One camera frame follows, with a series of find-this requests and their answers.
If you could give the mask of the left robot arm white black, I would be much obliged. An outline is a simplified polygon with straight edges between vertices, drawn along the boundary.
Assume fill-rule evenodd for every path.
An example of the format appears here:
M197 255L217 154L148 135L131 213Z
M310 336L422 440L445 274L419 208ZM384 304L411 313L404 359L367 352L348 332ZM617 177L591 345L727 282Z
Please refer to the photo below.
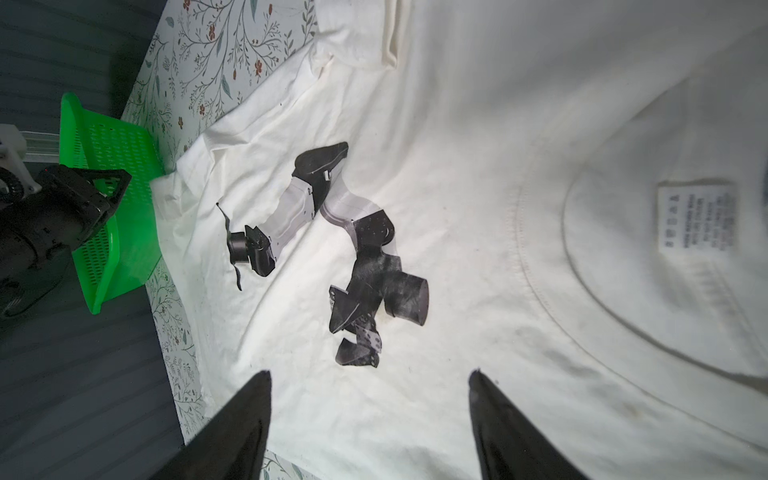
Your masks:
M27 141L1 126L1 317L25 312L20 278L83 246L117 212L132 176L123 169L53 165L33 177Z

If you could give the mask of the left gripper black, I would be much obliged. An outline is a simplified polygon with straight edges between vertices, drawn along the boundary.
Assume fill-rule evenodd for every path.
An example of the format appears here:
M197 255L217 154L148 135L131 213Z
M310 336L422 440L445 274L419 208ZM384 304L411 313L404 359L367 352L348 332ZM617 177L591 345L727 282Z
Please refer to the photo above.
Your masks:
M81 247L116 213L131 180L124 169L44 169L40 192L1 210L1 280Z

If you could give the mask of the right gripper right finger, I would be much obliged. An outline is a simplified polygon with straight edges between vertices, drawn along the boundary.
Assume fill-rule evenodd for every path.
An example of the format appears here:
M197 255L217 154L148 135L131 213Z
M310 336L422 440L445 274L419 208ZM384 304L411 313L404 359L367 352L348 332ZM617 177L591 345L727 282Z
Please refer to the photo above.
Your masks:
M469 378L469 410L482 478L586 477L479 370Z

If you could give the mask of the white printed t-shirt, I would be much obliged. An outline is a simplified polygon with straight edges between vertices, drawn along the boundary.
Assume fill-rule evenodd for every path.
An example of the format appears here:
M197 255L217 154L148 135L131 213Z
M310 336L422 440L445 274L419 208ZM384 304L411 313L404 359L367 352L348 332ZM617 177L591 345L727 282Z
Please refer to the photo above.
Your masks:
M320 1L152 185L216 414L477 479L482 372L594 479L767 475L767 5Z

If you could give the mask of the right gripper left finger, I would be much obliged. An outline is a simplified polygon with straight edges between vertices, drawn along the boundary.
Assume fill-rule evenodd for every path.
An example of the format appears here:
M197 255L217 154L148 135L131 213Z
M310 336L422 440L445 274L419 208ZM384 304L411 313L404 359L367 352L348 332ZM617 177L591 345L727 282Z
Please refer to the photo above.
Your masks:
M254 375L154 479L257 479L271 419L272 379Z

